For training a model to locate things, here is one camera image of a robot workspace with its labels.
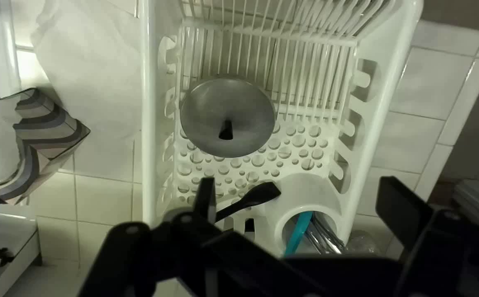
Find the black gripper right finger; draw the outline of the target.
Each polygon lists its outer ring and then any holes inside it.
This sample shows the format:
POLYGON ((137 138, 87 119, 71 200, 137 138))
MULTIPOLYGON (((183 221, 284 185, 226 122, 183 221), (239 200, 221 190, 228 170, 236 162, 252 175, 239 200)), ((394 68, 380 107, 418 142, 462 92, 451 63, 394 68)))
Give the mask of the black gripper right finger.
POLYGON ((383 176, 375 209, 406 256, 401 297, 479 297, 479 223, 431 206, 396 176, 383 176))

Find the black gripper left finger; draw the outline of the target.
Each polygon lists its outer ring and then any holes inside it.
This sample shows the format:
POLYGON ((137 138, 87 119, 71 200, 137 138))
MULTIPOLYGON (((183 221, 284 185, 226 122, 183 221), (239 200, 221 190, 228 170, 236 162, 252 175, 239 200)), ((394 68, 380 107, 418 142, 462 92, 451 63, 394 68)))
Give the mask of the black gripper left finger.
POLYGON ((234 282, 203 254, 219 231, 208 221, 143 223, 112 228, 89 269, 79 297, 153 297, 158 284, 178 280, 193 297, 234 297, 234 282))

